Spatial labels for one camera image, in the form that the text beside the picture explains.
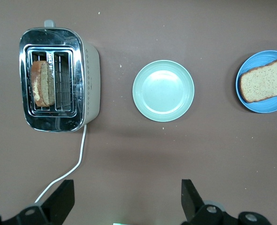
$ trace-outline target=toaster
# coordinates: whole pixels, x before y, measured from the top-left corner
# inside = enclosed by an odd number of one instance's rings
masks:
[[[27,123],[39,131],[73,132],[97,117],[100,110],[100,59],[90,43],[52,20],[26,31],[20,41],[20,77]],[[38,107],[31,86],[34,61],[48,62],[54,78],[55,104]]]

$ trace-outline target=empty plate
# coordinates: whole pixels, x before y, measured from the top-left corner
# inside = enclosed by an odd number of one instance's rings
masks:
[[[182,116],[194,98],[190,73],[180,64],[159,60],[146,65],[133,83],[133,100],[147,118],[168,122]]]
[[[259,102],[247,103],[243,100],[239,92],[239,78],[243,73],[247,72],[248,70],[254,67],[264,66],[274,60],[277,60],[277,51],[266,50],[263,52],[259,52],[247,59],[238,72],[236,79],[237,95],[246,108],[256,113],[271,113],[277,111],[277,96]]]

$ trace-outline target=toast slot wire rack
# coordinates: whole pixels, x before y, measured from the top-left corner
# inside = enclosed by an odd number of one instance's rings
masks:
[[[27,51],[28,66],[28,98],[29,108],[34,115],[48,113],[72,113],[74,111],[74,76],[72,66],[72,51],[63,49],[30,48]],[[45,60],[49,63],[51,76],[54,78],[55,104],[49,107],[38,107],[35,104],[31,87],[31,66],[34,61]]]

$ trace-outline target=power cord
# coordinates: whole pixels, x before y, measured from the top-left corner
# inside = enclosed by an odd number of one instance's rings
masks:
[[[53,180],[46,188],[45,190],[40,194],[40,196],[36,199],[35,203],[37,203],[41,197],[48,191],[48,189],[56,182],[62,180],[63,178],[69,176],[72,172],[74,172],[77,167],[80,165],[81,160],[82,160],[82,155],[83,155],[83,146],[84,146],[84,141],[85,141],[85,134],[86,134],[86,124],[84,125],[84,129],[83,129],[83,135],[82,135],[82,141],[81,141],[81,147],[80,147],[80,155],[79,155],[79,161],[78,163],[74,166],[74,168],[72,168],[70,171],[68,171],[65,175],[61,176],[60,178],[57,178],[55,180]]]

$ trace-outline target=bread slice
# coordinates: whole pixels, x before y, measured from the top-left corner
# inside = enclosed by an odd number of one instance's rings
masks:
[[[47,61],[34,61],[31,68],[31,85],[35,104],[47,107],[55,104],[54,78]]]
[[[239,90],[248,103],[277,96],[277,60],[243,73],[239,79]]]

